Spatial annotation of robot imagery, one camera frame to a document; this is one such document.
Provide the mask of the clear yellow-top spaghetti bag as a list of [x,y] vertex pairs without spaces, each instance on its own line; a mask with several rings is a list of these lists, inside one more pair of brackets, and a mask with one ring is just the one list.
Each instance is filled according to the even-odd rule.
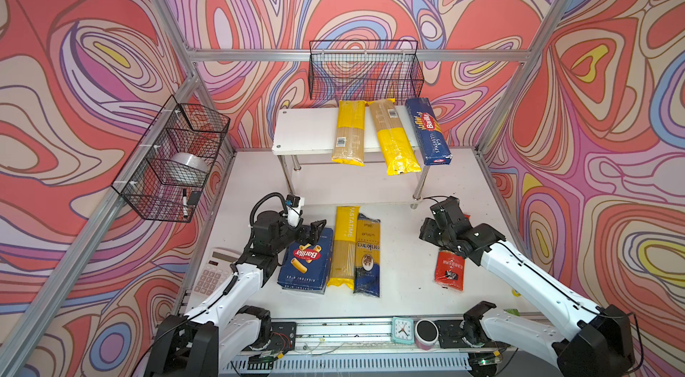
[[332,153],[334,163],[364,166],[365,116],[364,100],[339,102]]

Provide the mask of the dark blue spaghetti bag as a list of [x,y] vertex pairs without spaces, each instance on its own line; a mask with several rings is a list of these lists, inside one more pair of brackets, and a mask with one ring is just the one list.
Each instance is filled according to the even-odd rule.
[[381,221],[358,216],[354,292],[380,297]]

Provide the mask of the blue Barilla spaghetti box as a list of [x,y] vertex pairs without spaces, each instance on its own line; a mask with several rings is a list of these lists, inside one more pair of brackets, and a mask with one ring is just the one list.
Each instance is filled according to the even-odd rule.
[[442,132],[428,98],[412,98],[405,102],[413,131],[417,137],[425,166],[451,164],[451,150]]

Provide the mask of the red noodle bag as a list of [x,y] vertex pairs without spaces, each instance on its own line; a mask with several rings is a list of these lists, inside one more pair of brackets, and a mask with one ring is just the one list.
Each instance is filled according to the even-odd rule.
[[443,289],[464,291],[466,261],[448,241],[442,239],[442,235],[440,242],[433,280]]

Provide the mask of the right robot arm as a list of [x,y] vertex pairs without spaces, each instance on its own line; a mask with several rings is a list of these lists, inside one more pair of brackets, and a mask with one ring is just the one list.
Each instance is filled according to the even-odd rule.
[[514,316],[489,301],[471,307],[458,333],[473,347],[501,342],[538,357],[565,376],[626,376],[643,364],[637,317],[601,307],[528,259],[487,223],[472,225],[453,196],[438,196],[419,232],[422,241],[463,257],[506,282],[547,318]]

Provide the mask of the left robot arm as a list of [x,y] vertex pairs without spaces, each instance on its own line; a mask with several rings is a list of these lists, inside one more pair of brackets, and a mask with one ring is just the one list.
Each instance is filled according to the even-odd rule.
[[183,316],[169,316],[139,363],[145,376],[217,376],[247,348],[273,363],[294,348],[295,325],[273,326],[269,310],[249,305],[275,273],[283,251],[320,239],[326,220],[305,223],[304,199],[271,192],[249,214],[250,235],[232,274]]

